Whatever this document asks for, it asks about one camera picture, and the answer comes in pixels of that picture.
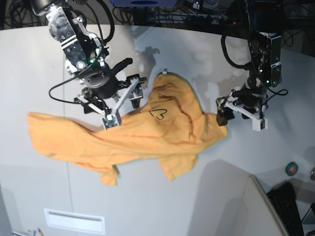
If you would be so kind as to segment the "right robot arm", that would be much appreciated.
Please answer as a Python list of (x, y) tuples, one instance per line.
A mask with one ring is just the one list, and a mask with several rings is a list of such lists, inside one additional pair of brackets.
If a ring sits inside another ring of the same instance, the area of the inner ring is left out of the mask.
[(126, 58), (110, 67), (105, 59), (109, 55), (107, 43), (111, 41), (115, 32), (115, 23), (109, 7), (104, 1), (98, 4), (105, 11), (110, 23), (107, 37), (103, 34), (96, 35), (86, 29), (86, 17), (78, 10), (73, 9), (65, 0), (32, 0), (31, 8), (35, 15), (45, 15), (51, 36), (61, 44), (65, 54), (65, 66), (72, 76), (68, 82), (81, 80), (86, 87), (81, 95), (74, 98), (71, 104), (80, 104), (85, 113), (90, 113), (89, 105), (96, 105), (108, 109), (105, 100), (115, 98), (121, 101), (117, 92), (121, 89), (131, 89), (127, 98), (133, 108), (140, 107), (143, 98), (142, 85), (145, 77), (135, 74), (126, 80), (119, 81), (116, 75), (133, 63), (131, 58)]

